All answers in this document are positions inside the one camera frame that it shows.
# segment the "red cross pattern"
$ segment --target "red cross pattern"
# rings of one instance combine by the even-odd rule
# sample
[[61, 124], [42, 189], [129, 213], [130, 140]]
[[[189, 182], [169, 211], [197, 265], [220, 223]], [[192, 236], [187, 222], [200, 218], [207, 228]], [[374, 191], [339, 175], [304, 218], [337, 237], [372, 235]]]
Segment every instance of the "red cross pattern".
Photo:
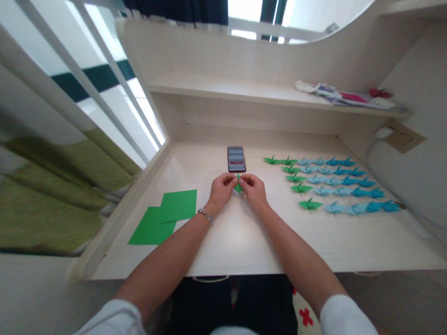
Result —
[[308, 323], [310, 323], [311, 326], [313, 326], [313, 320], [309, 316], [309, 310], [307, 308], [305, 308], [304, 311], [300, 309], [299, 314], [303, 317], [303, 324], [305, 327], [307, 327]]

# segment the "white shirt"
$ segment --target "white shirt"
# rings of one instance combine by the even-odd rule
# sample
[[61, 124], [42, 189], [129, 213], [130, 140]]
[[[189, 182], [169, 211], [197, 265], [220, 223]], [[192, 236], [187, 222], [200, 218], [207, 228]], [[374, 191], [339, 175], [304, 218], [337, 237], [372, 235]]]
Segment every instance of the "white shirt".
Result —
[[[367, 316], [346, 295], [330, 297], [320, 313], [323, 335], [378, 335]], [[138, 308], [125, 300], [111, 300], [76, 335], [146, 335]], [[241, 327], [220, 327], [210, 335], [256, 335]]]

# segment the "person's right hand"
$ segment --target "person's right hand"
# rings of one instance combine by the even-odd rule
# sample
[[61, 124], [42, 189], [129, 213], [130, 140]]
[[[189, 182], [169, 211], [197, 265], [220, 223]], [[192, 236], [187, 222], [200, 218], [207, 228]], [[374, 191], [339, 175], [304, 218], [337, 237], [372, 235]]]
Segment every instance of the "person's right hand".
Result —
[[264, 182], [254, 174], [241, 175], [239, 185], [244, 190], [248, 203], [255, 211], [270, 206], [265, 195]]

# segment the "bracelet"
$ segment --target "bracelet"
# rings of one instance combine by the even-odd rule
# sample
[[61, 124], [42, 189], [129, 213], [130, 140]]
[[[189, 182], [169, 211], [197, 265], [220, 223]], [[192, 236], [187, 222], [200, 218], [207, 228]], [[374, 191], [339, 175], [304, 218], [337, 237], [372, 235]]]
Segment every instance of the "bracelet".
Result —
[[203, 208], [199, 208], [199, 210], [197, 211], [198, 213], [202, 213], [203, 215], [206, 216], [206, 218], [210, 221], [210, 223], [212, 224], [214, 222], [214, 218], [209, 215], [208, 213], [206, 213]]

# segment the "wall socket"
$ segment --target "wall socket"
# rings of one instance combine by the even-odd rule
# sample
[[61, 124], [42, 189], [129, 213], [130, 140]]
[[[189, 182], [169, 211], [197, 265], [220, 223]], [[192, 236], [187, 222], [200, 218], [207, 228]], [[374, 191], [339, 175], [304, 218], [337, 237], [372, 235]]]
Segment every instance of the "wall socket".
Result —
[[382, 127], [393, 131], [384, 141], [403, 154], [427, 139], [394, 119], [388, 119]]

